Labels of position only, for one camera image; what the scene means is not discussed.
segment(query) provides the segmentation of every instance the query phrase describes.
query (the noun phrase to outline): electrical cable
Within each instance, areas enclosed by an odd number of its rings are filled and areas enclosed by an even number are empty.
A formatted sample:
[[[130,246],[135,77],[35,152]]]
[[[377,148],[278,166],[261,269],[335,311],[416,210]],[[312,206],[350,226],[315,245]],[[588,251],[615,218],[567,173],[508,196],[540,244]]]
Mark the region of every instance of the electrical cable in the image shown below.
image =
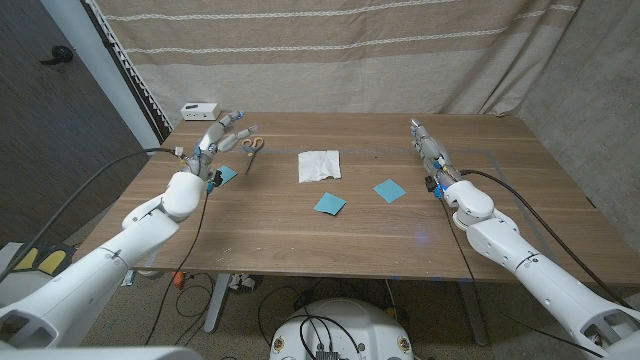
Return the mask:
[[[320,283],[322,283],[325,280],[333,280],[335,281],[339,286],[340,286],[340,296],[342,297],[346,297],[346,294],[344,292],[344,286],[346,285],[347,287],[349,287],[356,295],[358,295],[358,297],[360,298],[360,300],[366,300],[368,297],[364,296],[362,294],[361,290],[356,289],[355,285],[348,283],[342,279],[336,279],[336,278],[332,278],[332,277],[323,277],[320,280],[318,280],[315,284],[313,284],[311,286],[311,288],[309,288],[309,291],[313,291],[315,290],[315,288],[320,285]]]
[[[377,301],[379,300],[377,296],[371,296],[371,287],[370,284],[376,284],[377,286],[380,287],[380,289],[382,290],[381,294],[384,294],[384,300],[383,304],[380,305],[377,303]],[[381,309],[388,309],[388,308],[393,308],[393,304],[391,303],[391,299],[389,298],[389,289],[387,289],[386,284],[384,283],[384,279],[380,279],[380,280],[375,280],[375,279],[367,279],[367,281],[365,282],[365,284],[363,285],[363,297],[362,300],[374,304],[375,306],[381,308]]]
[[[542,219],[542,217],[533,209],[533,207],[531,205],[529,205],[529,203],[511,186],[509,186],[509,184],[505,183],[504,181],[498,179],[497,177],[487,174],[485,172],[482,171],[478,171],[478,170],[462,170],[460,171],[461,175],[468,175],[468,174],[476,174],[476,175],[480,175],[480,176],[484,176],[488,179],[491,179],[495,182],[497,182],[498,184],[502,185],[502,187],[504,187],[505,189],[509,190],[515,197],[518,198],[518,200],[520,200],[520,202],[522,202],[522,204],[531,212],[531,214],[538,219],[538,221],[540,222],[540,224],[542,225],[542,227],[545,228],[545,230],[547,230],[547,232],[549,232],[549,234],[556,240],[556,242],[564,249],[564,251],[567,252],[567,254],[569,254],[569,256],[571,256],[571,258],[578,264],[580,265],[580,267],[582,268],[582,270],[584,270],[587,274],[589,274],[589,276],[591,276],[591,278],[593,280],[595,280],[596,283],[598,283],[598,285],[600,285],[600,287],[607,292],[607,294],[609,294],[615,301],[617,301],[620,305],[627,307],[629,309],[633,309],[631,307],[631,305],[629,305],[629,303],[627,303],[626,301],[624,301],[624,299],[622,299],[620,296],[618,296],[615,292],[613,292],[613,290],[611,290],[609,288],[609,286],[607,286],[607,284],[605,284],[593,271],[591,271],[591,269],[589,269],[589,267],[582,262],[582,260],[580,260],[580,258],[573,252],[571,251],[571,249],[569,248],[569,246],[567,246],[567,244],[564,243],[564,241],[562,241],[562,239],[560,239],[560,237],[553,231],[553,229],[551,229],[551,227]]]
[[[442,199],[440,199],[440,204],[442,204],[442,208],[444,209],[444,212],[445,212],[445,214],[447,216],[447,220],[449,221],[449,228],[451,228],[451,233],[453,234],[453,238],[456,240],[456,244],[458,244],[458,249],[460,250],[460,254],[462,254],[462,259],[464,260],[464,263],[467,265],[467,270],[469,270],[469,275],[471,275],[471,283],[473,285],[473,291],[476,294],[476,298],[478,299],[478,306],[482,307],[480,305],[480,292],[478,291],[478,286],[476,285],[476,279],[473,276],[473,272],[471,271],[471,266],[469,266],[469,262],[467,261],[467,257],[464,255],[464,251],[462,251],[462,247],[460,246],[460,241],[458,241],[458,236],[456,235],[456,233],[455,233],[455,231],[453,229],[453,224],[451,223],[451,218],[449,216],[449,213],[447,212],[447,207],[444,204],[444,201]],[[538,329],[534,329],[534,328],[532,328],[532,327],[530,327],[528,325],[525,325],[524,323],[521,323],[520,321],[517,321],[517,320],[507,316],[506,314],[503,314],[502,312],[500,312],[500,314],[502,314],[502,315],[506,316],[507,318],[515,321],[516,323],[518,323],[518,324],[520,324],[522,326],[528,327],[529,329],[534,330],[534,331],[536,331],[536,332],[538,332],[540,334],[547,335],[547,336],[549,336],[549,337],[551,337],[553,339],[560,340],[560,341],[562,341],[562,342],[564,342],[566,344],[573,345],[573,346],[575,346],[575,347],[577,347],[579,349],[583,349],[583,350],[588,351],[590,353],[594,353],[594,354],[598,355],[599,357],[602,357],[602,356],[600,356],[600,354],[597,354],[597,353],[595,353],[595,352],[593,352],[593,351],[591,351],[591,350],[589,350],[587,348],[584,348],[581,345],[578,345],[578,344],[573,343],[571,341],[567,341],[567,340],[559,338],[557,336],[548,334],[548,333],[546,333],[544,331],[541,331],[541,330],[538,330]]]
[[[298,317],[306,317],[306,319],[304,319],[300,323],[300,341],[302,341],[302,346],[304,346],[305,350],[307,350],[307,354],[311,357],[312,360],[318,360],[318,359],[312,354],[311,349],[309,349],[309,346],[304,341],[304,335],[302,334],[302,327],[304,326],[304,324],[307,321],[310,321],[311,319],[326,320],[326,321],[329,321],[329,322],[335,324],[336,326],[338,326],[340,328],[340,330],[342,330],[349,337],[349,340],[351,340],[351,343],[353,344],[353,347],[356,349],[356,353],[358,354],[358,358],[362,359],[362,354],[360,353],[360,349],[358,349],[358,345],[356,344],[356,341],[353,339],[353,336],[351,336],[349,331],[347,331],[347,329],[345,329],[337,321],[335,321],[333,319],[330,319],[328,317],[325,317],[325,316],[315,316],[315,315],[296,315],[296,316],[290,317],[289,319],[287,319],[287,321],[289,321],[291,319],[294,319],[294,318],[298,318]]]
[[[398,306],[398,311],[402,312],[402,318],[406,318],[407,320],[407,326],[403,326],[403,328],[405,328],[407,330],[407,337],[409,338],[409,341],[413,344],[413,337],[411,336],[411,317],[409,316],[409,312],[407,311],[407,309]]]
[[[29,251],[36,245],[36,243],[40,240],[40,238],[42,238],[44,233],[47,230],[49,230],[49,228],[56,222],[56,220],[58,220],[62,212],[71,204],[71,202],[75,200],[75,198],[77,198],[80,195],[80,193],[82,193],[82,191],[84,191],[84,189],[86,189],[87,186],[89,186],[95,179],[97,179],[100,175],[102,175],[103,172],[105,172],[107,169],[109,169],[110,167],[119,163],[122,160],[126,160],[130,157],[133,157],[139,154],[146,154],[146,153],[155,152],[155,151],[163,151],[163,152],[168,152],[172,155],[175,155],[174,150],[167,149],[167,148],[144,149],[144,150],[136,151],[131,154],[122,156],[118,159],[112,160],[111,162],[101,167],[93,175],[91,175],[91,177],[87,179],[87,181],[85,181],[84,184],[82,184],[73,194],[71,194],[71,196],[69,196],[67,201],[65,201],[64,204],[60,206],[60,208],[58,208],[58,210],[53,214],[53,216],[51,216],[49,221],[42,227],[42,229],[40,229],[40,231],[36,234],[36,236],[34,236],[33,239],[31,239],[28,243],[23,245],[20,248],[20,250],[18,250],[18,252],[16,253],[16,256],[13,258],[13,261],[11,261],[7,265],[7,267],[2,271],[2,273],[0,273],[0,283],[2,283],[4,279],[9,275],[9,273],[11,273],[13,269],[20,263],[20,261],[22,261],[27,256],[27,254],[29,254]]]
[[[384,279],[384,283],[387,284],[387,290],[389,290],[389,298],[391,298],[391,306],[393,306],[393,318],[398,320],[398,309],[396,309],[396,302],[393,300],[393,293],[391,293],[391,286],[389,286],[389,280]]]
[[[182,338],[191,330],[193,329],[193,327],[200,322],[200,319],[202,319],[202,316],[204,316],[204,314],[207,312],[207,309],[209,309],[209,301],[208,299],[211,298],[211,294],[213,293],[213,289],[215,287],[215,282],[213,281],[213,278],[211,277],[211,275],[206,274],[206,273],[196,273],[193,274],[191,276],[189,276],[189,279],[193,279],[194,277],[196,277],[197,275],[205,275],[209,278],[209,281],[211,282],[211,291],[209,291],[209,289],[207,289],[206,287],[202,286],[202,285],[191,285],[188,286],[186,288],[184,288],[184,290],[178,295],[178,297],[176,298],[176,311],[178,312],[178,314],[180,314],[180,316],[182,317],[186,317],[186,318],[190,318],[190,317],[195,317],[198,316],[198,318],[191,323],[191,325],[180,335],[180,337],[178,338],[178,340],[176,340],[176,342],[173,344],[178,345],[178,343],[180,342],[180,340],[182,340]],[[182,311],[180,311],[180,307],[178,306],[178,301],[180,301],[180,298],[182,297],[182,295],[184,295],[187,291],[191,290],[191,289],[204,289],[207,294],[207,302],[204,306],[204,309],[202,309],[201,312],[195,313],[195,314],[191,314],[191,315],[186,315],[183,314]],[[191,337],[189,338],[189,340],[187,340],[187,342],[184,344],[184,346],[187,346],[189,344],[189,342],[191,342],[191,339],[193,339],[193,337],[195,336],[195,334],[198,333],[197,327],[196,327],[196,331],[194,331],[194,333],[191,335]]]
[[[306,306],[304,307],[304,313],[307,314],[307,316],[311,316]],[[331,340],[331,333],[329,332],[329,327],[327,327],[327,324],[325,324],[324,321],[320,320],[320,322],[322,323],[322,325],[324,325],[324,328],[327,330],[327,335],[329,335],[329,351],[331,351],[333,349],[333,340]],[[320,339],[320,334],[318,334],[318,329],[316,329],[316,326],[313,324],[313,321],[310,321],[310,323],[311,323],[311,326],[313,326],[313,331],[315,331],[316,336],[318,337],[318,342],[324,349],[324,344],[322,343],[322,339]]]
[[[196,236],[193,239],[193,242],[191,243],[191,247],[189,248],[189,251],[187,252],[187,256],[184,257],[184,260],[182,260],[182,262],[180,263],[180,265],[178,266],[176,271],[173,273],[173,276],[171,276],[171,280],[169,281],[169,284],[167,284],[167,288],[165,289],[164,295],[162,296],[162,300],[160,301],[160,308],[158,309],[158,314],[156,315],[156,319],[153,322],[153,326],[151,327],[151,332],[149,332],[149,336],[147,336],[147,340],[144,342],[145,345],[149,345],[149,341],[151,340],[151,336],[153,336],[153,332],[156,330],[156,326],[158,326],[158,321],[160,320],[160,314],[162,314],[162,307],[164,305],[164,301],[167,298],[167,294],[169,293],[169,289],[171,288],[171,285],[173,284],[173,280],[176,278],[176,276],[180,272],[180,269],[182,269],[182,266],[184,265],[184,263],[187,262],[187,259],[189,258],[189,255],[191,255],[191,251],[193,251],[193,247],[196,245],[196,242],[198,240],[198,235],[200,235],[200,230],[202,229],[202,221],[204,220],[204,214],[205,214],[205,211],[207,210],[207,200],[208,199],[209,199],[209,194],[207,193],[207,195],[204,198],[204,206],[202,207],[202,215],[200,216],[200,223],[198,224],[198,230],[196,231]]]
[[[196,174],[196,176],[200,177],[200,170],[202,170],[202,161],[200,161],[200,154],[198,154],[197,159],[198,159],[198,173]]]
[[[296,295],[298,295],[298,297],[300,297],[300,293],[298,292],[298,290],[292,288],[291,286],[281,286],[275,290],[273,290],[272,292],[268,293],[267,296],[265,296],[262,301],[260,302],[260,305],[258,305],[258,329],[260,330],[260,334],[262,335],[262,338],[264,339],[264,341],[267,343],[267,346],[269,348],[271,348],[271,344],[273,343],[273,336],[271,337],[271,342],[269,342],[269,340],[267,339],[267,335],[264,333],[264,329],[262,328],[262,318],[260,317],[260,314],[262,313],[262,306],[264,305],[264,302],[273,294],[275,294],[276,292],[280,291],[280,290],[284,290],[284,289],[288,289],[293,291]],[[316,332],[316,336],[318,337],[318,341],[320,342],[320,344],[322,344],[322,340],[320,340],[320,334],[318,333],[318,329],[316,329],[316,326],[313,325],[313,329]],[[329,346],[332,347],[333,345],[331,344],[331,335],[329,335]]]
[[[536,328],[534,328],[534,327],[532,327],[532,326],[529,326],[529,325],[527,325],[527,324],[525,324],[525,323],[523,323],[523,322],[520,322],[520,321],[518,321],[518,320],[516,320],[516,319],[512,318],[511,316],[509,316],[509,315],[507,315],[507,314],[503,313],[502,311],[500,311],[500,315],[502,315],[502,316],[506,317],[507,319],[509,319],[509,320],[511,320],[511,321],[513,321],[513,322],[515,322],[516,324],[519,324],[519,325],[521,325],[521,326],[526,327],[526,328],[527,328],[527,329],[529,329],[529,330],[533,330],[533,331],[535,331],[535,332],[537,332],[537,333],[540,333],[540,334],[542,334],[542,335],[546,335],[546,336],[548,336],[548,337],[550,337],[550,338],[552,338],[552,339],[556,339],[556,340],[561,341],[561,342],[563,342],[563,343],[565,343],[565,344],[568,344],[568,345],[571,345],[571,346],[575,346],[575,347],[577,347],[578,349],[580,349],[580,350],[582,350],[582,351],[586,351],[586,352],[588,352],[589,354],[595,355],[595,356],[597,356],[597,357],[599,357],[599,358],[603,358],[603,357],[604,357],[604,356],[602,356],[602,355],[598,354],[597,352],[595,352],[595,351],[593,351],[593,350],[591,350],[591,349],[587,349],[586,347],[584,347],[584,346],[582,346],[582,345],[579,345],[579,344],[573,343],[573,342],[568,341],[568,340],[565,340],[565,339],[563,339],[563,338],[561,338],[561,337],[558,337],[558,336],[555,336],[555,335],[549,334],[549,333],[544,332],[544,331],[542,331],[542,330],[538,330],[538,329],[536,329]]]

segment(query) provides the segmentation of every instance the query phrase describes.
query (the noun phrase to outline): blue paper square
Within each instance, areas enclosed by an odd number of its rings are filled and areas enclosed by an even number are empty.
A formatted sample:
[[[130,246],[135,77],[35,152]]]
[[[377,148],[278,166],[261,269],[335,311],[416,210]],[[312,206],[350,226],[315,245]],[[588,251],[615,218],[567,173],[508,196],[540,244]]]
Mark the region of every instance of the blue paper square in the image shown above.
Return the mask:
[[[238,175],[237,172],[229,169],[226,165],[223,165],[218,170],[222,171],[222,174],[220,175],[222,177],[222,184],[220,184],[220,186],[226,184],[227,181],[233,179],[234,176]]]
[[[342,207],[346,203],[346,201],[340,199],[337,196],[331,195],[329,193],[324,193],[322,199],[318,201],[316,207],[314,207],[313,209],[315,211],[326,212],[328,214],[335,215],[338,213],[338,211],[340,211],[340,209],[342,209]]]
[[[393,180],[389,179],[382,184],[373,188],[378,195],[382,196],[383,199],[387,201],[388,204],[391,204],[395,200],[397,200],[400,196],[406,194],[398,184],[394,183]]]

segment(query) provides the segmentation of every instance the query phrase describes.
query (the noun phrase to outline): robotic hand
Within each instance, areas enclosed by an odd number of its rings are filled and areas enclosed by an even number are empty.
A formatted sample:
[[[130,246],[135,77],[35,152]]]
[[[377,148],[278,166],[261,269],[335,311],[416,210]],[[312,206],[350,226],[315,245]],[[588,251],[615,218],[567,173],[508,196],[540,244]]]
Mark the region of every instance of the robotic hand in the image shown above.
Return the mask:
[[[209,181],[214,175],[208,166],[217,152],[227,152],[233,149],[240,140],[258,131],[258,125],[251,126],[237,134],[228,135],[222,141],[224,134],[231,130],[233,124],[244,117],[243,112],[234,111],[225,115],[207,129],[194,149],[193,156],[184,158],[183,172],[190,172],[204,181]]]
[[[424,168],[429,173],[425,178],[427,190],[438,199],[444,199],[449,206],[457,207],[453,221],[458,228],[466,231],[470,225],[499,218],[519,232],[516,223],[494,207],[493,200],[478,190],[470,181],[462,180],[460,172],[452,165],[447,149],[433,138],[422,124],[411,119],[411,132],[415,139],[413,147],[422,158]]]
[[[454,223],[482,256],[511,272],[565,328],[589,359],[635,359],[640,351],[640,312],[596,295],[519,234],[493,201],[462,180],[446,149],[411,119],[413,146],[429,173],[427,189],[458,209]]]
[[[210,193],[221,181],[209,168],[214,154],[233,149],[257,131],[252,126],[220,141],[241,117],[233,112],[214,123],[194,156],[182,157],[185,165],[167,190],[129,213],[122,232],[31,295],[0,308],[0,349],[79,345],[126,272],[169,240],[196,210],[205,190]]]

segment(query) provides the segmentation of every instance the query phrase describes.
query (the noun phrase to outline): striped curtain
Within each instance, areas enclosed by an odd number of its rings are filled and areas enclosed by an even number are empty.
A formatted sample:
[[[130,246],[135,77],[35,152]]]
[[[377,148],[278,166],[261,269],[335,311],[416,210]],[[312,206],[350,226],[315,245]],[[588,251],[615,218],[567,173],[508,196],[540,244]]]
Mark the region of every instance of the striped curtain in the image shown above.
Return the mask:
[[[170,120],[514,109],[580,0],[97,0]]]

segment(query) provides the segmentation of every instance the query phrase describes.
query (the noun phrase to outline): power strip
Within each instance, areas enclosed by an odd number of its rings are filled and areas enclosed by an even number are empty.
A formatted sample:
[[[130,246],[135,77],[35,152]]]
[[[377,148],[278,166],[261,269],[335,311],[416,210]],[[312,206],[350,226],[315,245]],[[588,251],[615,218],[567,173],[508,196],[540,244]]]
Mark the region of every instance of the power strip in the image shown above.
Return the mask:
[[[185,120],[215,120],[220,115],[217,103],[186,103],[180,109]]]

